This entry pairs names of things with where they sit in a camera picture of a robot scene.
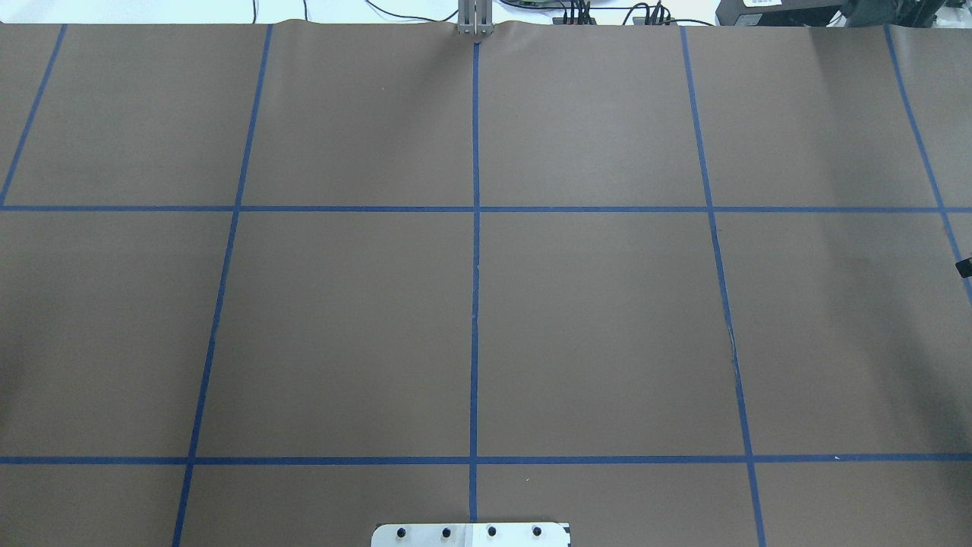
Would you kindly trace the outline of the aluminium frame post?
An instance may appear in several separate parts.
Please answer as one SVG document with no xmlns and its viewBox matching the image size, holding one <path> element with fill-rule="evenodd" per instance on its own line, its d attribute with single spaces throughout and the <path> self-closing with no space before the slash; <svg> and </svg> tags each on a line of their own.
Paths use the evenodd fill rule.
<svg viewBox="0 0 972 547">
<path fill-rule="evenodd" d="M 459 0 L 457 32 L 461 36 L 488 36 L 494 32 L 493 1 Z"/>
</svg>

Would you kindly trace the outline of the black box with label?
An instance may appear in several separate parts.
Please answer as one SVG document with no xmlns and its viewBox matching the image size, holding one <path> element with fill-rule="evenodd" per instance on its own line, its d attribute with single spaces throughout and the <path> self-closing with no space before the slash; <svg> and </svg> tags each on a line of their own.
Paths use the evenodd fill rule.
<svg viewBox="0 0 972 547">
<path fill-rule="evenodd" d="M 827 27 L 844 1 L 719 1 L 720 27 Z"/>
</svg>

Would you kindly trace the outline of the white pedestal column with base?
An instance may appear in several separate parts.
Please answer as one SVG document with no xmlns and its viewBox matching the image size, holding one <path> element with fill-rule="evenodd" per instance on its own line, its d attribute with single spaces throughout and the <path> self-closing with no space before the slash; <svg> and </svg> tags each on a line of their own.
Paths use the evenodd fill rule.
<svg viewBox="0 0 972 547">
<path fill-rule="evenodd" d="M 371 546 L 570 546 L 568 523 L 388 523 Z"/>
</svg>

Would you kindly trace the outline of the brown paper table mat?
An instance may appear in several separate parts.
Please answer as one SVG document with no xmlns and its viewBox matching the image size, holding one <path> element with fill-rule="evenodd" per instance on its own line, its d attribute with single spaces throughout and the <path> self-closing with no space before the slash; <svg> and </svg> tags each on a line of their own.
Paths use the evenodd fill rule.
<svg viewBox="0 0 972 547">
<path fill-rule="evenodd" d="M 970 544 L 970 31 L 2 27 L 2 544 Z"/>
</svg>

